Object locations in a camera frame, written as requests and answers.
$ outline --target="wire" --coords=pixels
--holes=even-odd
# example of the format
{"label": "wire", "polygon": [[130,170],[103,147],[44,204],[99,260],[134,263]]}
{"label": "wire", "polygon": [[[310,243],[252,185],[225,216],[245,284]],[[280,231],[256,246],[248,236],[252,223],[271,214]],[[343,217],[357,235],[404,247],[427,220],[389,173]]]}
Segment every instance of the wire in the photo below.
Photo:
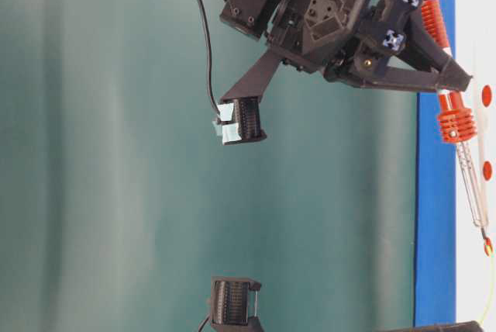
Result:
{"label": "wire", "polygon": [[198,332],[202,332],[203,328],[205,327],[205,325],[208,323],[209,320],[210,320],[210,316],[207,315],[207,317],[198,326]]}
{"label": "wire", "polygon": [[203,0],[196,0],[198,2],[198,7],[200,8],[201,24],[203,26],[203,33],[205,35],[205,45],[207,47],[207,94],[210,99],[210,105],[212,106],[215,113],[218,115],[220,113],[219,107],[215,102],[214,95],[212,93],[212,44],[210,42],[210,30],[208,29],[207,14],[205,12],[205,5]]}
{"label": "wire", "polygon": [[490,290],[489,290],[489,299],[487,300],[487,305],[484,309],[484,313],[482,314],[482,317],[479,321],[479,324],[482,326],[484,322],[487,319],[487,315],[489,314],[489,311],[491,311],[491,307],[493,306],[493,301],[494,301],[494,286],[496,285],[496,268],[494,267],[494,252],[492,248],[489,247],[488,244],[486,244],[486,252],[487,255],[491,258],[491,285],[490,285]]}

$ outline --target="ribbed gripper pad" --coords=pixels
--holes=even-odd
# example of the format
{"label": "ribbed gripper pad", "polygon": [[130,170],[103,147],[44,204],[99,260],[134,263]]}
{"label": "ribbed gripper pad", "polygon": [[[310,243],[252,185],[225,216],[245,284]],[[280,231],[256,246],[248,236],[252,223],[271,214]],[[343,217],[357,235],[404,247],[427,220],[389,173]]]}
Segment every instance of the ribbed gripper pad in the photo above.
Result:
{"label": "ribbed gripper pad", "polygon": [[217,282],[215,284],[215,324],[248,324],[248,288],[245,282]]}
{"label": "ribbed gripper pad", "polygon": [[260,126],[258,98],[234,99],[234,121],[239,124],[239,135],[244,141],[263,136]]}

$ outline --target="robotic arm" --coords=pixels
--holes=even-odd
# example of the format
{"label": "robotic arm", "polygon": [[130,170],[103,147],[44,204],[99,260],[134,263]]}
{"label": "robotic arm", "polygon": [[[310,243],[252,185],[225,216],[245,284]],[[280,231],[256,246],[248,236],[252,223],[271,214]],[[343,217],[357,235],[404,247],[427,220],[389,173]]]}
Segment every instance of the robotic arm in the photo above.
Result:
{"label": "robotic arm", "polygon": [[[223,22],[267,38],[267,52],[220,100],[224,144],[266,138],[259,104],[281,63],[356,88],[461,92],[470,82],[425,30],[423,0],[224,1]],[[391,67],[392,57],[413,69]]]}

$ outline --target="white tape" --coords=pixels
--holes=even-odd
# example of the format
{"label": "white tape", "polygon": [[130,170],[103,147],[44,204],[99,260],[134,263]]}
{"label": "white tape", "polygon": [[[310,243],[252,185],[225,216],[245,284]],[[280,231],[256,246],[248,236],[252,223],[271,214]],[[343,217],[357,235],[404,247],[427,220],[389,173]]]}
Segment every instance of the white tape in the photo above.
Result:
{"label": "white tape", "polygon": [[224,144],[227,144],[229,142],[236,142],[238,140],[241,140],[241,137],[239,136],[238,133],[238,129],[239,129],[238,123],[222,126],[222,142]]}
{"label": "white tape", "polygon": [[220,121],[233,121],[234,103],[226,103],[225,105],[218,105]]}

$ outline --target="green curtain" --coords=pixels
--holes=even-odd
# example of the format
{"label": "green curtain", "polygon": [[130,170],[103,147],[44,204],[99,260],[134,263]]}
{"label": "green curtain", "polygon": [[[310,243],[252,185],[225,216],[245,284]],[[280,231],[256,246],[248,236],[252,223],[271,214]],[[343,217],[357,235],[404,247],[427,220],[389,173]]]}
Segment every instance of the green curtain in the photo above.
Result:
{"label": "green curtain", "polygon": [[[264,51],[205,0],[214,90]],[[415,96],[282,67],[222,147],[195,0],[0,0],[0,330],[193,331],[212,275],[267,332],[413,320]]]}

